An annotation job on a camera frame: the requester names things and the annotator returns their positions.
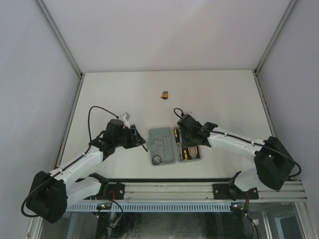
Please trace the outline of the grey plastic tool case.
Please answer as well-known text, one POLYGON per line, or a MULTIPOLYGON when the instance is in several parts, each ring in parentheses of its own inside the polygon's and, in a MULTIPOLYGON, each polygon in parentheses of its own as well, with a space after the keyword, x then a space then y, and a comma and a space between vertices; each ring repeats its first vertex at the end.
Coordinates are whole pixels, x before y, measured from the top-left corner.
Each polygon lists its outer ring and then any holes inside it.
POLYGON ((180 145, 177 145, 174 138, 174 132, 171 127, 162 127, 162 128, 153 128, 149 130, 149 142, 148 150, 151 153, 151 162, 152 158, 155 155, 159 155, 162 158, 162 163, 160 165, 169 165, 173 164, 176 161, 178 162, 193 162, 200 161, 202 159, 202 153, 200 150, 200 159, 195 160, 183 160, 182 158, 182 149, 189 148, 182 145, 181 133, 180 133, 180 145))

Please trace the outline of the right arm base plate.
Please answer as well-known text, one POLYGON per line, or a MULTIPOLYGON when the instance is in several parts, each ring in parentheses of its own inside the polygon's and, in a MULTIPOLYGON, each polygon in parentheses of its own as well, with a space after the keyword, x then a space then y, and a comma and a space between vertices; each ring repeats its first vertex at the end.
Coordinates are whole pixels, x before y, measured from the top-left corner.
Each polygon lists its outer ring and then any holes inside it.
POLYGON ((248 196, 250 199, 259 199, 257 188, 253 188, 251 191, 241 191, 235 186, 229 186, 228 183, 213 184, 212 185, 213 195, 215 200, 244 200, 248 196))

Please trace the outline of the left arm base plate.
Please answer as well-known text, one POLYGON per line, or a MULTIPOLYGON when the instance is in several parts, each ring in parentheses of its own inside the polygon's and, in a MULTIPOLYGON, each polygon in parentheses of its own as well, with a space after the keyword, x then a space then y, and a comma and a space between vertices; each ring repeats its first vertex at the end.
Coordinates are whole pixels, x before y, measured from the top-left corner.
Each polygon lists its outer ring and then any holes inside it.
POLYGON ((99 196, 108 200, 123 200, 125 185, 122 183, 106 183, 101 186, 99 196))

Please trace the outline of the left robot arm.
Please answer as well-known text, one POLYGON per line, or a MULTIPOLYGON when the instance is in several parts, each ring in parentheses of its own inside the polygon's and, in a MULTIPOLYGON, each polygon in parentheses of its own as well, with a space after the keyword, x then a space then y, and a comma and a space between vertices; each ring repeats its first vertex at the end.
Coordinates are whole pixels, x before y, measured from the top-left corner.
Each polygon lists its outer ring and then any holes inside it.
POLYGON ((41 217, 55 223, 69 206, 85 198, 106 198, 109 194, 109 186, 104 184, 106 178, 96 173, 84 174, 115 153, 118 147, 131 149, 145 143, 134 124, 110 120, 106 129, 90 140, 88 148, 73 160, 50 172, 40 171, 35 175, 21 213, 25 217, 41 217))

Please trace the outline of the orange black pliers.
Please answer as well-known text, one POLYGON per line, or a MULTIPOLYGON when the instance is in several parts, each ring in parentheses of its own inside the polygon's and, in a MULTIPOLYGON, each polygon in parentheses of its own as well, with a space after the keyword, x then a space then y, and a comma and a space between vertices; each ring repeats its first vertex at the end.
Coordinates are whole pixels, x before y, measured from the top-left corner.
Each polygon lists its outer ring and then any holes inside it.
POLYGON ((190 160, 200 159, 200 150, 198 146, 193 146, 188 148, 188 158, 190 160))

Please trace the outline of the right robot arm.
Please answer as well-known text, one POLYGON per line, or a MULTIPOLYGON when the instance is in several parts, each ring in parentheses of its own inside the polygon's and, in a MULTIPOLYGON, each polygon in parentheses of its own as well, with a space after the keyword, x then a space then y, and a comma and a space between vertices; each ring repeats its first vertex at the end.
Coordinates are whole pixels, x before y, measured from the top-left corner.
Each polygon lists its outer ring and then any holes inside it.
POLYGON ((254 163, 254 168, 238 171, 228 183, 233 199, 242 198, 260 186, 279 191, 283 184, 294 177, 294 167, 301 172, 278 138, 270 136, 266 140, 252 139, 224 130, 217 124, 201 124, 189 114, 179 115, 182 142, 187 146, 207 146, 233 152, 254 163))

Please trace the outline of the screwdriver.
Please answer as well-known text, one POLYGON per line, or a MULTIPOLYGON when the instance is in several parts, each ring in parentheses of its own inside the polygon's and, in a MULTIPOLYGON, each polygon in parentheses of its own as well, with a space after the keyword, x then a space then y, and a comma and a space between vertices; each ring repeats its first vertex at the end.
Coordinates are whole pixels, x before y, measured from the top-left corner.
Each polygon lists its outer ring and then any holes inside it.
POLYGON ((174 138, 177 145, 180 145, 180 132, 178 128, 173 129, 174 132, 174 138))
POLYGON ((189 160, 189 154, 188 154, 187 148, 182 149, 182 158, 183 158, 183 160, 189 160))

